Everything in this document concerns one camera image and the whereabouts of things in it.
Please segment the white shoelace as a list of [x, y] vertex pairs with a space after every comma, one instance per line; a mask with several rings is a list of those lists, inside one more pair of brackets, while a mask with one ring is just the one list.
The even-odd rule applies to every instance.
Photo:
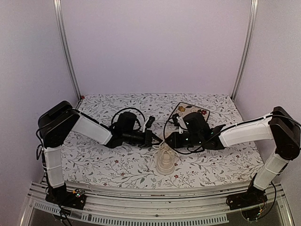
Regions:
[[155, 152], [150, 158], [149, 168], [152, 165], [155, 154], [157, 154], [156, 165], [158, 169], [169, 170], [174, 167], [175, 153], [172, 148], [165, 144], [165, 141], [162, 141], [159, 145], [153, 145], [152, 148], [155, 149]]

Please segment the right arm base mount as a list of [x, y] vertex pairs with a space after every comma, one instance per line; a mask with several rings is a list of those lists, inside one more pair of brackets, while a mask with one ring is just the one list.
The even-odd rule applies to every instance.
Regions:
[[245, 192], [228, 195], [226, 204], [229, 206], [230, 210], [237, 210], [261, 204], [267, 200], [268, 198], [265, 194], [265, 190], [262, 191], [251, 186]]

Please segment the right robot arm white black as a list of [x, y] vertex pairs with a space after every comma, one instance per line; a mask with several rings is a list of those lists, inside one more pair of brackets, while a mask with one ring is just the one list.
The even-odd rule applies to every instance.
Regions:
[[251, 189], [243, 195], [247, 205], [254, 205], [261, 198], [261, 191], [301, 153], [301, 124], [280, 106], [259, 118], [213, 128], [202, 116], [190, 113], [183, 118], [183, 124], [180, 132], [163, 136], [167, 145], [175, 151], [186, 148], [184, 155], [203, 150], [223, 150], [249, 142], [256, 144], [266, 159], [252, 179]]

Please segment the cream lace sneaker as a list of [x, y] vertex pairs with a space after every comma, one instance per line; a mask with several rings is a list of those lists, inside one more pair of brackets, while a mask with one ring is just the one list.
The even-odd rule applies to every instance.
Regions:
[[156, 169], [160, 175], [171, 175], [175, 169], [175, 153], [168, 147], [161, 148], [157, 155]]

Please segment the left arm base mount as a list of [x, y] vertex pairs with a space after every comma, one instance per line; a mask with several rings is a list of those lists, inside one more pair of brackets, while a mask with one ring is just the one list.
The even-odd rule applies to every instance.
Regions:
[[49, 187], [45, 200], [57, 204], [59, 207], [83, 210], [87, 199], [85, 192], [82, 189], [67, 191], [66, 185], [58, 188]]

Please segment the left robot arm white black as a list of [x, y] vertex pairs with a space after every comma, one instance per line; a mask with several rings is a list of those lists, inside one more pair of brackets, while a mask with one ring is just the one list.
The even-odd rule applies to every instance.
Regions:
[[36, 137], [40, 141], [42, 166], [46, 172], [52, 197], [59, 204], [66, 204], [70, 194], [65, 186], [62, 149], [72, 135], [86, 137], [102, 146], [113, 149], [123, 144], [152, 147], [162, 139], [152, 130], [153, 116], [146, 117], [134, 107], [116, 112], [108, 126], [62, 101], [43, 113], [37, 122]]

